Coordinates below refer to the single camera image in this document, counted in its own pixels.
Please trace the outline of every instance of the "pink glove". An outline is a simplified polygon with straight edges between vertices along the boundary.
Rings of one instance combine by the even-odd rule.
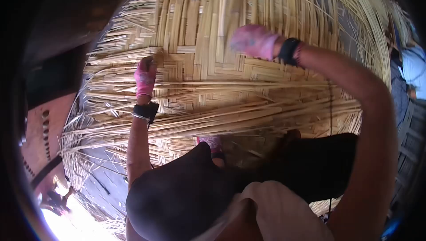
[[[134,77],[136,80],[136,98],[141,95],[152,97],[154,82],[156,81],[156,66],[152,62],[152,56],[144,57],[136,68]]]
[[[248,24],[235,30],[231,39],[231,48],[248,56],[274,59],[274,43],[280,35],[266,30],[263,25]]]

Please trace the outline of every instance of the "black wristband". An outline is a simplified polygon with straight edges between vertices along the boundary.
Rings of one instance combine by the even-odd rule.
[[[297,61],[293,58],[293,55],[299,44],[300,44],[300,40],[297,38],[286,39],[281,46],[278,57],[280,59],[283,59],[286,64],[297,66]]]
[[[145,119],[149,124],[154,122],[154,118],[157,115],[158,104],[155,102],[149,102],[146,105],[135,105],[133,107],[132,115],[141,119]]]

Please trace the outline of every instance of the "foot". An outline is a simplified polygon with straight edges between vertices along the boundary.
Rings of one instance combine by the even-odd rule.
[[[197,137],[197,144],[206,142],[210,146],[213,163],[222,168],[225,166],[225,154],[222,152],[220,136]]]

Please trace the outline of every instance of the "woven bamboo basket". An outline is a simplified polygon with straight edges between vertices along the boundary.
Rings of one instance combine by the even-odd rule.
[[[194,147],[194,139],[226,135],[233,163],[263,157],[277,137],[299,129],[302,137],[358,133],[356,100],[311,70],[233,52],[234,30],[263,24],[286,37],[354,57],[390,86],[384,35],[389,14],[409,40],[401,9],[390,0],[131,0],[90,52],[80,93],[95,123],[78,146],[105,147],[125,157],[136,100],[133,73],[142,57],[156,59],[152,101],[159,104],[149,128],[150,158],[166,164]]]

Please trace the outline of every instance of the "beige cloth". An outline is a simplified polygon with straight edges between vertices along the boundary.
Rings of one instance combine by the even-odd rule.
[[[304,200],[281,183],[266,181],[247,185],[214,226],[193,241],[215,240],[248,205],[248,199],[257,205],[256,221],[264,241],[334,240],[331,231]]]

